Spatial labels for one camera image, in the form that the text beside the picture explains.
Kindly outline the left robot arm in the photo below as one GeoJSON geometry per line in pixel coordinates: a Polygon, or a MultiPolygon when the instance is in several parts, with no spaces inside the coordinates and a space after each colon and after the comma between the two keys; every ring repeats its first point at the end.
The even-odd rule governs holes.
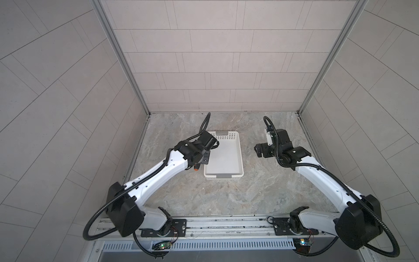
{"type": "Polygon", "coordinates": [[[147,229],[166,236],[171,230],[173,218],[162,207],[157,209],[146,207],[146,201],[178,173],[208,164],[210,151],[218,146],[218,140],[209,132],[203,131],[192,142],[180,141],[174,148],[168,150],[163,161],[138,178],[125,184],[119,182],[112,184],[108,190],[107,202],[123,194],[128,188],[134,187],[105,209],[106,215],[120,235],[127,237],[138,229],[147,229]]]}

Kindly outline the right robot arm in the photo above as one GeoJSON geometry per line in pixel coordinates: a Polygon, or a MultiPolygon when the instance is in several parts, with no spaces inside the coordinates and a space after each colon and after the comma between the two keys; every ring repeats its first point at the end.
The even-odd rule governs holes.
{"type": "Polygon", "coordinates": [[[291,211],[289,227],[295,234],[316,229],[339,237],[348,247],[357,250],[383,233],[383,227],[362,208],[366,204],[373,211],[380,211],[378,200],[353,191],[350,196],[345,184],[322,171],[320,163],[305,148],[293,147],[284,129],[266,129],[267,142],[255,145],[258,157],[278,157],[282,165],[303,175],[316,186],[335,206],[337,212],[316,211],[301,206],[291,211]]]}

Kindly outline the white plastic bin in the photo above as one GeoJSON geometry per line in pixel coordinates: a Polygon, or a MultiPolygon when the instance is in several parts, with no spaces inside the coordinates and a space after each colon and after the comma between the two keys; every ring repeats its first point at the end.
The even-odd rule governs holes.
{"type": "Polygon", "coordinates": [[[219,142],[210,151],[208,164],[204,166],[207,180],[237,180],[244,176],[240,135],[237,131],[212,131],[219,142]]]}

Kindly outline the left circuit board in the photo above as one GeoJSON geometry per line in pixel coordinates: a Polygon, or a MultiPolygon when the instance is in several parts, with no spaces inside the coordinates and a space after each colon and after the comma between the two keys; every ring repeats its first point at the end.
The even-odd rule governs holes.
{"type": "Polygon", "coordinates": [[[169,250],[172,247],[172,242],[171,241],[162,241],[162,242],[158,242],[156,244],[154,244],[154,246],[152,247],[152,249],[154,251],[163,251],[163,250],[169,250]]]}

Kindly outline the circuit board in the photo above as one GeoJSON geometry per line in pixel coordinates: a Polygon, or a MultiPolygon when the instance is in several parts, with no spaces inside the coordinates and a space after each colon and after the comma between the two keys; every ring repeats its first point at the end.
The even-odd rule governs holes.
{"type": "Polygon", "coordinates": [[[311,251],[312,242],[309,239],[294,238],[292,239],[294,243],[294,251],[308,254],[311,251]]]}
{"type": "Polygon", "coordinates": [[[162,241],[162,242],[158,242],[156,244],[154,244],[154,246],[152,247],[152,249],[154,251],[163,251],[163,250],[169,250],[172,247],[172,242],[171,241],[162,241]]]}

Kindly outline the perforated vent strip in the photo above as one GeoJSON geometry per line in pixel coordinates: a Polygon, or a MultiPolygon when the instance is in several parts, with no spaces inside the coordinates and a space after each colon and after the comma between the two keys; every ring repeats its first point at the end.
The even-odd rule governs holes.
{"type": "MultiPolygon", "coordinates": [[[[291,239],[187,239],[178,240],[170,251],[247,251],[247,250],[294,250],[291,239]]],[[[134,252],[139,247],[135,241],[106,241],[105,252],[134,252]]]]}

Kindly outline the right circuit board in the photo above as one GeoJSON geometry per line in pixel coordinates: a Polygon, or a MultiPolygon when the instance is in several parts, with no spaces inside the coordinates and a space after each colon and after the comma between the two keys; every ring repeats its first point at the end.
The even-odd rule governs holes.
{"type": "Polygon", "coordinates": [[[309,239],[294,238],[292,239],[294,243],[294,251],[308,254],[311,251],[312,242],[309,239]]]}

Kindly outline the right corner metal profile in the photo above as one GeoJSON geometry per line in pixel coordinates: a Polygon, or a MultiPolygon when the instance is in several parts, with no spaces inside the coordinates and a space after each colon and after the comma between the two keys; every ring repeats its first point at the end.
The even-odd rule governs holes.
{"type": "Polygon", "coordinates": [[[310,103],[311,99],[314,97],[316,90],[319,88],[321,82],[323,81],[325,75],[329,71],[332,63],[336,59],[337,55],[339,54],[342,46],[344,45],[346,39],[349,37],[352,29],[354,28],[355,24],[357,23],[359,17],[361,16],[365,5],[369,2],[369,0],[358,0],[356,1],[353,9],[351,10],[346,22],[343,25],[342,30],[340,31],[334,45],[332,46],[331,51],[329,52],[324,64],[322,65],[319,73],[317,74],[312,87],[310,88],[309,92],[307,93],[306,98],[304,99],[301,107],[297,111],[299,116],[302,116],[308,104],[310,103]]]}

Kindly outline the corner metal profile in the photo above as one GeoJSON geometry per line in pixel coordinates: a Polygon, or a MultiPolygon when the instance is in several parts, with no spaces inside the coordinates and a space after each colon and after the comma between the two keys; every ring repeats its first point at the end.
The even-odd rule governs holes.
{"type": "Polygon", "coordinates": [[[108,19],[106,13],[105,13],[105,9],[101,3],[101,1],[98,0],[91,0],[90,1],[93,10],[95,11],[98,20],[100,22],[100,24],[103,27],[103,30],[110,42],[110,45],[118,59],[118,61],[120,62],[121,68],[125,74],[125,76],[127,77],[131,87],[133,88],[136,96],[138,97],[141,106],[143,107],[143,109],[145,110],[146,115],[149,117],[151,112],[149,110],[149,108],[147,107],[147,104],[145,102],[145,99],[143,97],[143,95],[141,94],[141,91],[137,85],[137,82],[134,78],[134,75],[130,69],[130,66],[128,64],[128,61],[121,49],[121,46],[117,40],[116,34],[110,24],[110,20],[108,19]]]}
{"type": "Polygon", "coordinates": [[[354,28],[355,24],[357,23],[359,17],[361,16],[365,5],[369,2],[369,0],[358,0],[356,1],[353,9],[351,10],[346,22],[343,25],[342,30],[340,31],[334,45],[332,46],[331,51],[329,52],[324,64],[322,65],[319,73],[317,74],[312,87],[310,88],[309,92],[307,93],[306,98],[304,99],[301,107],[297,111],[299,116],[302,116],[308,104],[310,103],[311,99],[314,97],[316,90],[319,88],[321,82],[323,81],[325,75],[329,71],[332,63],[336,59],[337,55],[339,54],[342,46],[344,45],[346,39],[349,37],[352,29],[354,28]]]}

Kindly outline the left corner metal profile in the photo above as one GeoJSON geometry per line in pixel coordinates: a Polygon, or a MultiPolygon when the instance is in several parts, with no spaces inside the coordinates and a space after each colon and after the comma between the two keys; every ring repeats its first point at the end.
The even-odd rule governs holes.
{"type": "Polygon", "coordinates": [[[117,40],[116,34],[110,24],[110,20],[108,19],[106,13],[105,13],[105,9],[101,3],[101,1],[98,0],[91,0],[90,1],[93,10],[95,11],[98,20],[100,22],[100,24],[103,27],[103,30],[110,42],[110,45],[118,59],[118,61],[120,62],[121,68],[125,74],[125,76],[127,77],[131,87],[133,88],[136,96],[138,97],[141,106],[143,107],[143,109],[145,110],[146,115],[149,117],[151,112],[149,110],[149,108],[147,107],[147,104],[145,102],[145,99],[143,97],[143,95],[141,94],[141,91],[137,85],[137,82],[134,78],[134,75],[130,69],[130,66],[128,64],[128,61],[121,49],[121,46],[117,40]]]}

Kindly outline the aluminium mounting rail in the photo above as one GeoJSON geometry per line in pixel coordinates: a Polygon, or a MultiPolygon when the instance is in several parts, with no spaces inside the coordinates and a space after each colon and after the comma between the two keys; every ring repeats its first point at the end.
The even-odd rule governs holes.
{"type": "Polygon", "coordinates": [[[167,229],[137,229],[145,239],[254,239],[254,238],[309,238],[332,235],[315,228],[291,229],[287,215],[175,217],[167,229]]]}

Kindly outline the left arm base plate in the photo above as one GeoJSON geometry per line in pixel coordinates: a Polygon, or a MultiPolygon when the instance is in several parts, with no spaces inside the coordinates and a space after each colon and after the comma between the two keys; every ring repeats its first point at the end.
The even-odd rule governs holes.
{"type": "Polygon", "coordinates": [[[172,237],[185,237],[187,227],[186,219],[173,219],[167,221],[159,230],[142,229],[142,238],[172,238],[172,237]]]}

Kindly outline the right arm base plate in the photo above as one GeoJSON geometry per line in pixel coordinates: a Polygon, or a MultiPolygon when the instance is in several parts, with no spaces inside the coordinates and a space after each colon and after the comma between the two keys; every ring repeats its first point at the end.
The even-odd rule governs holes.
{"type": "Polygon", "coordinates": [[[294,236],[294,235],[318,235],[316,229],[305,228],[300,222],[290,217],[273,217],[267,219],[273,225],[275,235],[294,236]]]}

